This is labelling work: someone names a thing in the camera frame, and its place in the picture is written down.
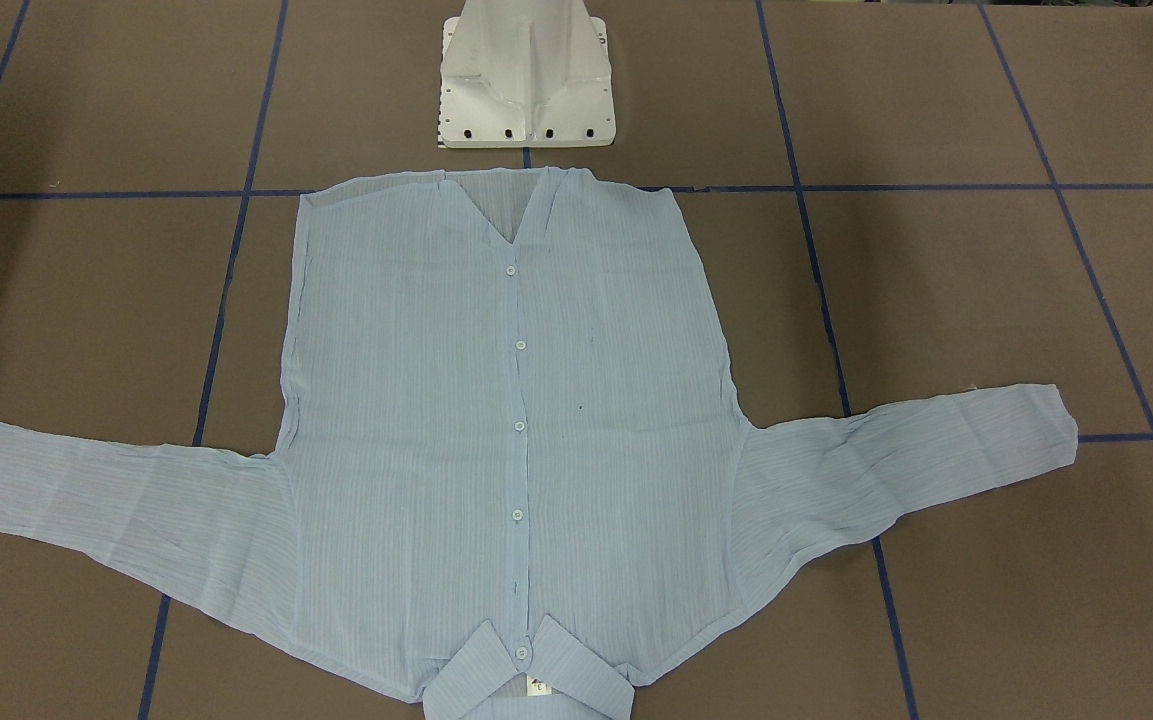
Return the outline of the light blue button shirt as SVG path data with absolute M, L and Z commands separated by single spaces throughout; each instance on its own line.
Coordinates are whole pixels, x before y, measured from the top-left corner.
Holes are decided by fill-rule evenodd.
M 429 719 L 636 688 L 902 515 L 1073 464 L 1056 387 L 759 428 L 671 192 L 585 168 L 300 200 L 267 455 L 0 423 L 0 533 Z

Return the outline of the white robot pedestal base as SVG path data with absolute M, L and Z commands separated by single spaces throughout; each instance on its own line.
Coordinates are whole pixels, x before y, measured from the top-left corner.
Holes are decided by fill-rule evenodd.
M 442 27 L 444 149 L 582 149 L 617 136 L 611 51 L 585 1 L 467 1 Z

